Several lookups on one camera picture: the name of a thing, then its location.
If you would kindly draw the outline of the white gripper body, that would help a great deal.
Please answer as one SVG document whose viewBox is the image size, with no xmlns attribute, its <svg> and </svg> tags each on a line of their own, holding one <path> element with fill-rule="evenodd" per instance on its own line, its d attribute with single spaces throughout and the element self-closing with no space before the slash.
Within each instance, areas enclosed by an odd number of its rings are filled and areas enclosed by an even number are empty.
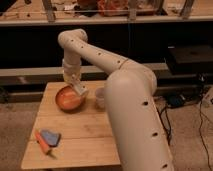
<svg viewBox="0 0 213 171">
<path fill-rule="evenodd" d="M 81 63 L 68 63 L 62 60 L 62 70 L 64 81 L 68 84 L 75 84 L 81 79 Z"/>
</svg>

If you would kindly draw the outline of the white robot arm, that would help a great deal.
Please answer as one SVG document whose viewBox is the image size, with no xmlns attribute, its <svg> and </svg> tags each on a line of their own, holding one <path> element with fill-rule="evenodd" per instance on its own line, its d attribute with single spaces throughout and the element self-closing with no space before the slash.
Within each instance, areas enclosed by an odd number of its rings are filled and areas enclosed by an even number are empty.
<svg viewBox="0 0 213 171">
<path fill-rule="evenodd" d="M 153 95 L 154 72 L 130 58 L 88 43 L 82 29 L 63 31 L 58 43 L 64 50 L 64 81 L 80 96 L 88 89 L 81 83 L 81 61 L 108 74 L 104 102 L 123 171 L 174 171 L 172 155 Z"/>
</svg>

